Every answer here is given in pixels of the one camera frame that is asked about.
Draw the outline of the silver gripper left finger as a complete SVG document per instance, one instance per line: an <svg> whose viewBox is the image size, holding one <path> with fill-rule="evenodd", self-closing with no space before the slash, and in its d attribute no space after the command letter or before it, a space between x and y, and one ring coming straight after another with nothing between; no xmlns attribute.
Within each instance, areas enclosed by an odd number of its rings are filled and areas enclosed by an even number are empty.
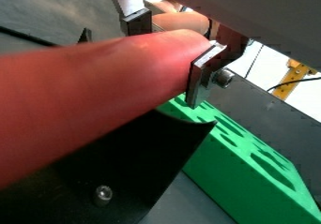
<svg viewBox="0 0 321 224"><path fill-rule="evenodd" d="M151 32L151 11L143 0L115 0L121 15L121 26L127 36Z"/></svg>

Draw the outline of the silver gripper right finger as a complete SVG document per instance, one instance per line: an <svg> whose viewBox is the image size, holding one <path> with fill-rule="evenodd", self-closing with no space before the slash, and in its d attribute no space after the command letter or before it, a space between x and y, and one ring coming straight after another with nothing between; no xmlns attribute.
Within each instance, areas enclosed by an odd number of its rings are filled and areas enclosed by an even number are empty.
<svg viewBox="0 0 321 224"><path fill-rule="evenodd" d="M208 99L214 86L229 87L233 74L226 65L242 56L248 43L248 37L228 26L220 25L210 47L190 62L185 101L193 109Z"/></svg>

